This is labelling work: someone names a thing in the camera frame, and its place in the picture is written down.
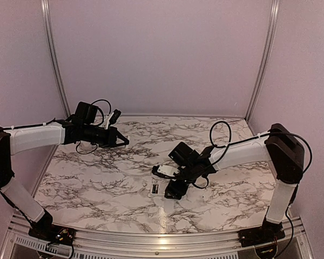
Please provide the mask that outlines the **white remote control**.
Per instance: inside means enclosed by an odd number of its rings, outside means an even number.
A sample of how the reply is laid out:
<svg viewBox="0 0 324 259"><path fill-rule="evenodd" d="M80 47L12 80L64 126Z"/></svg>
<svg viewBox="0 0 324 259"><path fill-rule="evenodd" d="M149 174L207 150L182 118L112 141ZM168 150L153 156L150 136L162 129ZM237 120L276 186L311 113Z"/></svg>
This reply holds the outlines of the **white remote control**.
<svg viewBox="0 0 324 259"><path fill-rule="evenodd" d="M158 189L156 189L156 190L152 189L153 185L158 185ZM154 197L154 196L164 197L165 189L167 186L166 183L153 183L152 186L151 186L151 190L150 190L150 195L152 197Z"/></svg>

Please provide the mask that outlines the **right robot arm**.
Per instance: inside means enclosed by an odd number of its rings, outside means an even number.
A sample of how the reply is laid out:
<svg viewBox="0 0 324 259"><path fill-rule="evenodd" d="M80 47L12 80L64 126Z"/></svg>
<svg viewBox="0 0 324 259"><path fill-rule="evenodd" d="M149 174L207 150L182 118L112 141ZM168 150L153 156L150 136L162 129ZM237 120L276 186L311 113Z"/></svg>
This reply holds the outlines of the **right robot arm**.
<svg viewBox="0 0 324 259"><path fill-rule="evenodd" d="M267 242L278 232L292 196L304 174L305 149L301 138L289 132L281 124L250 139L224 146L208 146L201 153L180 142L169 157L178 165L178 174L170 180L166 189L167 199L181 199L189 185L199 177L206 178L228 167L247 163L270 161L276 173L276 184L268 207L265 222L257 229L256 236Z"/></svg>

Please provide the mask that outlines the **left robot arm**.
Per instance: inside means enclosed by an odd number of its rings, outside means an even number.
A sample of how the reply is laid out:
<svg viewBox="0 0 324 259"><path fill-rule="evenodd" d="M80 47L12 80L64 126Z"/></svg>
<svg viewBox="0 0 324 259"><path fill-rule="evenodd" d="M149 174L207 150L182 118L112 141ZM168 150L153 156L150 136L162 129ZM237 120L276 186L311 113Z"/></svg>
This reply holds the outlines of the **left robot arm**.
<svg viewBox="0 0 324 259"><path fill-rule="evenodd" d="M95 124L97 113L102 110L94 103L79 102L74 114L67 119L27 126L0 127L0 194L6 202L17 209L46 240L57 236L53 218L15 179L11 157L23 151L45 146L59 146L88 142L97 148L126 146L129 139L114 126L121 115L110 110Z"/></svg>

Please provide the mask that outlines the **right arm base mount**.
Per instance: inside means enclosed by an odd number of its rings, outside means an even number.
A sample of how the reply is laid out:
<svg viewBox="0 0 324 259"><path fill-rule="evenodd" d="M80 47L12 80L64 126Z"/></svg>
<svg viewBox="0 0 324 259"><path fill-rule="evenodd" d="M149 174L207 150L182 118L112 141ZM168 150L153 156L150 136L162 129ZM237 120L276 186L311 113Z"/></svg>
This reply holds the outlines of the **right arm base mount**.
<svg viewBox="0 0 324 259"><path fill-rule="evenodd" d="M242 247L275 242L286 236L281 222L279 224L271 223L266 218L261 226L240 230L238 235Z"/></svg>

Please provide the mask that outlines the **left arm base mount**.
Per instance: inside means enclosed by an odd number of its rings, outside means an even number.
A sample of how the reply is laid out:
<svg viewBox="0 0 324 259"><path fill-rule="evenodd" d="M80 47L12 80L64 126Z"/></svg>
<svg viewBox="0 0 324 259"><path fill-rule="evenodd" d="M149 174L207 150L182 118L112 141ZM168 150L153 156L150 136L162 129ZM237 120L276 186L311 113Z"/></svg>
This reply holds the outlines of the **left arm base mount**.
<svg viewBox="0 0 324 259"><path fill-rule="evenodd" d="M49 229L30 228L29 236L40 240L48 241L49 243L58 243L66 246L71 246L75 237L76 230L69 227L63 227L52 224Z"/></svg>

